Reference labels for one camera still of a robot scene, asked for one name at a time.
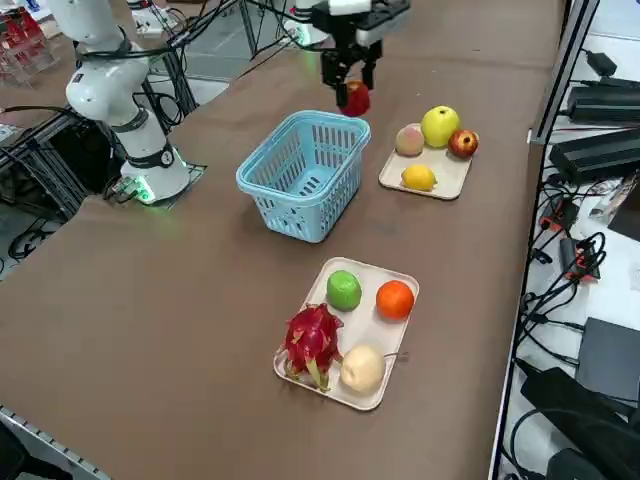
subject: green apple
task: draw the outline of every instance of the green apple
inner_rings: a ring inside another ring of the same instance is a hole
[[[460,127],[460,117],[451,107],[435,107],[422,119],[422,134],[427,145],[434,148],[444,147],[453,132]]]
[[[327,280],[329,305],[343,312],[353,310],[362,298],[362,287],[355,275],[344,270],[333,272]]]

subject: white tray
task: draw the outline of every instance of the white tray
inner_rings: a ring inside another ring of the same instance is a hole
[[[418,282],[409,275],[403,275],[385,270],[384,268],[367,265],[366,263],[356,262],[348,258],[335,257],[328,260],[322,267],[320,274],[311,287],[311,291],[302,304],[302,308],[305,308],[308,303],[327,303],[327,279],[329,275],[336,270],[351,272],[358,278],[362,287],[362,299],[355,310],[345,313],[329,306],[329,311],[344,323],[344,327],[338,329],[338,350],[340,353],[345,355],[353,347],[360,344],[371,345],[383,355],[398,352],[411,316],[403,322],[395,323],[382,319],[376,309],[376,293],[382,284],[390,280],[400,280],[407,284],[417,301],[418,291],[420,290]],[[362,411],[373,410],[380,405],[384,391],[387,388],[387,383],[389,382],[391,370],[396,362],[395,356],[386,359],[387,369],[377,392],[369,395],[359,395],[340,382],[340,365],[337,362],[333,362],[329,370],[329,391],[323,393],[312,386],[306,385],[304,378],[301,378],[302,381],[295,381],[287,377],[284,371],[285,359],[286,353],[284,352],[276,355],[273,359],[273,369],[280,378],[287,382],[300,385],[318,395],[329,397],[336,402],[344,403],[345,405]]]
[[[419,123],[413,123],[411,127],[420,129]],[[402,172],[415,163],[428,166],[436,175],[438,183],[433,190],[425,192],[407,188],[402,184]],[[384,164],[378,180],[387,188],[395,188],[405,192],[435,197],[442,200],[455,200],[462,192],[464,179],[471,167],[471,158],[460,159],[448,152],[446,148],[435,149],[425,146],[422,153],[416,157],[403,157],[395,151],[391,152],[387,163]]]

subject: yellow apple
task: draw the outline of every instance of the yellow apple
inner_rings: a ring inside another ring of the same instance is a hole
[[[427,145],[434,148],[444,147],[453,132],[460,127],[460,117],[451,107],[435,107],[422,119],[422,134]]]

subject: brown table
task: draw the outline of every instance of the brown table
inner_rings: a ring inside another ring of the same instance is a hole
[[[560,5],[415,3],[376,72],[362,186],[326,241],[269,232],[235,185],[286,115],[333,109],[309,54],[283,52],[172,134],[209,167],[173,211],[91,199],[2,285],[2,402],[121,480],[484,478],[539,168],[525,139]],[[481,137],[461,197],[381,188],[395,132],[443,103]],[[271,370],[339,255],[421,285],[411,360],[368,414]]]

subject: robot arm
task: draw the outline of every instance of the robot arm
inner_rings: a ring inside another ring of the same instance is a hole
[[[322,52],[322,79],[335,89],[338,106],[347,104],[344,81],[355,63],[364,62],[363,83],[373,88],[375,64],[382,57],[382,37],[406,17],[409,2],[296,0],[300,22],[335,41],[335,48]],[[151,0],[129,3],[140,7],[141,14],[155,8]],[[118,27],[109,0],[48,0],[48,5],[60,30],[89,52],[141,50]],[[156,116],[133,101],[133,93],[148,73],[148,57],[144,55],[89,55],[66,90],[70,105],[80,115],[104,122],[118,137],[127,154],[122,177],[135,185],[137,198],[145,204],[172,197],[189,184],[189,171]]]
[[[48,0],[60,30],[89,51],[141,50],[116,23],[108,0]],[[67,84],[69,104],[83,117],[105,123],[126,152],[121,169],[142,203],[172,197],[189,184],[189,171],[167,141],[154,113],[133,100],[149,73],[141,56],[87,59]]]
[[[410,6],[410,0],[296,1],[296,15],[335,41],[335,49],[322,52],[321,63],[322,81],[336,91],[338,107],[347,105],[344,82],[354,64],[364,62],[362,82],[373,89],[382,38],[406,19]]]

